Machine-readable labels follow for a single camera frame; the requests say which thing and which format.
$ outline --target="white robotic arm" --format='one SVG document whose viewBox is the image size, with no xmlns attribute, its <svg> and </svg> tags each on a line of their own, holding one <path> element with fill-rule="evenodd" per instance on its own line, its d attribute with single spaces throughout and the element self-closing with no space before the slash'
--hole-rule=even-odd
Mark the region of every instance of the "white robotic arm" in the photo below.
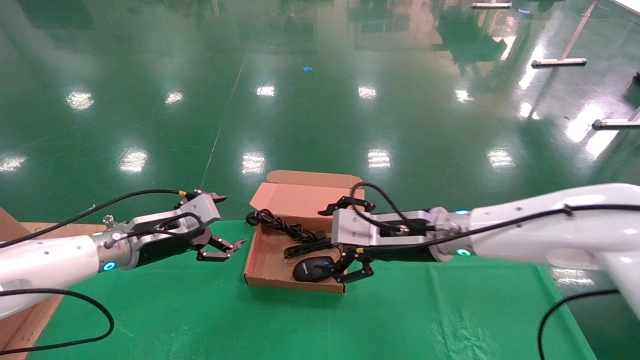
<svg viewBox="0 0 640 360">
<path fill-rule="evenodd" d="M 28 240 L 1 248 L 0 291 L 68 289 L 114 268 L 130 270 L 189 250 L 197 252 L 199 261 L 225 261 L 245 241 L 229 243 L 209 229 L 209 224 L 220 219 L 216 203 L 225 199 L 195 190 L 173 211 L 136 217 L 128 223 L 107 221 L 104 232 L 91 236 Z M 219 251 L 205 250 L 206 245 Z M 0 297 L 0 319 L 50 296 Z"/>
<path fill-rule="evenodd" d="M 372 275 L 373 259 L 448 261 L 456 254 L 602 270 L 640 317 L 639 210 L 640 186 L 629 184 L 572 188 L 470 211 L 402 212 L 417 224 L 413 229 L 397 213 L 365 214 L 396 226 L 395 232 L 338 208 L 333 241 L 345 251 L 332 274 L 349 282 Z M 363 269 L 343 275 L 353 261 L 362 262 Z"/>
</svg>

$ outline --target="green tablecloth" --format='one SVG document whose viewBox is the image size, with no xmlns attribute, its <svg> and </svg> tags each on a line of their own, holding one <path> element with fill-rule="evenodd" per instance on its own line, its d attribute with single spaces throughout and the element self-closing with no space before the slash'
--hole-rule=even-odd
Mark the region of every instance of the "green tablecloth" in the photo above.
<svg viewBox="0 0 640 360">
<path fill-rule="evenodd" d="M 251 238 L 241 221 L 217 222 L 229 240 Z M 560 298 L 546 269 L 479 258 L 373 264 L 376 275 L 345 295 L 249 287 L 249 249 L 226 263 L 187 253 L 130 272 L 100 274 L 73 290 L 113 313 L 98 343 L 33 353 L 44 359 L 538 359 L 536 328 Z M 39 345 L 106 328 L 88 304 L 65 299 Z M 594 359 L 569 310 L 544 337 L 548 359 Z"/>
</svg>

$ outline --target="black computer mouse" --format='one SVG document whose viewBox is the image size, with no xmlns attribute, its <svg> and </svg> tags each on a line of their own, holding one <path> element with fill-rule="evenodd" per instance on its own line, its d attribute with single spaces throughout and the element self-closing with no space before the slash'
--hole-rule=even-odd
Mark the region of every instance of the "black computer mouse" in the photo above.
<svg viewBox="0 0 640 360">
<path fill-rule="evenodd" d="M 318 282 L 331 276 L 329 269 L 323 266 L 333 265 L 331 256 L 314 256 L 301 260 L 293 268 L 293 278 L 296 281 Z"/>
</svg>

